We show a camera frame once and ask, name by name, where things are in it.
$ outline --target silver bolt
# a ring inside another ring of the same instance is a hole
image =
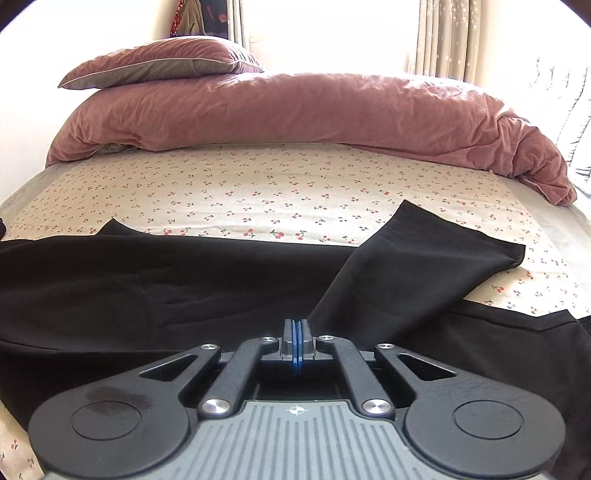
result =
[[[382,400],[381,398],[373,398],[363,402],[361,407],[372,415],[382,415],[392,410],[392,405],[389,402]]]
[[[230,402],[221,398],[210,398],[201,404],[203,411],[213,415],[221,415],[230,410]]]

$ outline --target pink pillow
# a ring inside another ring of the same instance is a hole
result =
[[[264,72],[240,45],[219,37],[175,37],[88,60],[60,82],[70,90],[109,88],[152,80]]]

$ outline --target cherry print bed sheet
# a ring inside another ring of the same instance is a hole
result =
[[[522,266],[469,300],[533,315],[591,313],[558,250],[495,175],[344,145],[214,145],[81,161],[15,218],[7,239],[89,235],[116,218],[158,235],[359,245],[403,199],[526,244]]]

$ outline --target black pants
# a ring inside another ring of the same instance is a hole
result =
[[[591,478],[583,324],[462,301],[523,255],[408,202],[359,248],[152,236],[114,220],[91,237],[3,242],[0,395],[26,425],[59,391],[203,342],[280,336],[284,318],[307,317],[316,335],[399,343],[542,395],[567,422],[554,473]]]

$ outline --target white wall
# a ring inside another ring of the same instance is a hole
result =
[[[0,33],[0,202],[44,168],[51,140],[94,90],[57,89],[95,56],[168,36],[176,0],[36,0]]]
[[[251,50],[270,71],[399,73],[418,0],[244,0]]]
[[[560,0],[481,0],[481,10],[475,83],[508,103],[519,103],[537,56],[589,56],[591,28]]]

